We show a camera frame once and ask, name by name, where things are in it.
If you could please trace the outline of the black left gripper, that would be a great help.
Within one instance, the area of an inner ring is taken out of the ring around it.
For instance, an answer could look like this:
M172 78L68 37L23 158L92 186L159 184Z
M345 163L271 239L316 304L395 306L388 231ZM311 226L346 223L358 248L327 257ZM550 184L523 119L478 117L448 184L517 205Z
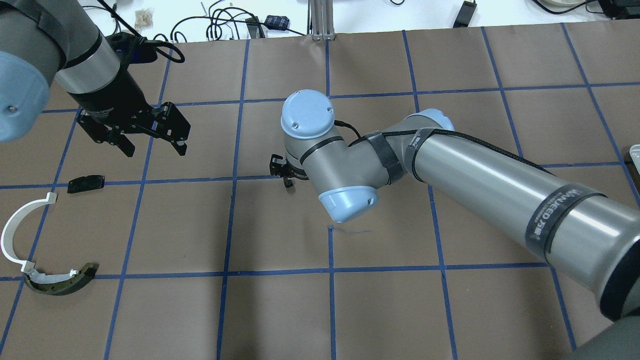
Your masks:
M101 89L70 96L83 109L77 122L92 141L108 143L132 158L135 145L126 135L145 133L169 142L181 157L186 155L189 121L173 102L164 102L157 108L150 105L127 70L119 70L112 82Z

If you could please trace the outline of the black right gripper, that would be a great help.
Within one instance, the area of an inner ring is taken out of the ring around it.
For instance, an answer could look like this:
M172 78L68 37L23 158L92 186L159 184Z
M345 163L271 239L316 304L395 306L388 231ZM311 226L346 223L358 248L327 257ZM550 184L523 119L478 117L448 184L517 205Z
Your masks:
M294 179L307 180L307 174L303 169L294 166L288 159L276 153L270 155L269 171L271 176L283 179L286 189L292 189L295 186Z

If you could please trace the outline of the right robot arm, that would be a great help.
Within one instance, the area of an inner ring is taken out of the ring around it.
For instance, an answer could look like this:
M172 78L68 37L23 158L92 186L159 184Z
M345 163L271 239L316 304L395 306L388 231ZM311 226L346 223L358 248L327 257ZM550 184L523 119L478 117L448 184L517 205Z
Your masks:
M280 125L285 155L272 155L270 173L282 177L286 187L292 179L311 181L336 223L368 212L378 202L379 188L408 174L594 294L612 325L570 359L639 358L637 209L457 132L434 108L347 144L329 98L301 89L283 103Z

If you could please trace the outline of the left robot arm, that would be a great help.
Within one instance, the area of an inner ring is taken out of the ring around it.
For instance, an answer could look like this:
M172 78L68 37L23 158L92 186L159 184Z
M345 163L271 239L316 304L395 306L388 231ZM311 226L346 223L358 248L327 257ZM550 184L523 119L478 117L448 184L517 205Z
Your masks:
M106 36L75 0L3 0L0 38L2 142L30 132L57 82L92 141L132 157L127 135L143 133L185 155L190 123L172 102L148 103L128 70L168 57L163 48L174 44L132 31Z

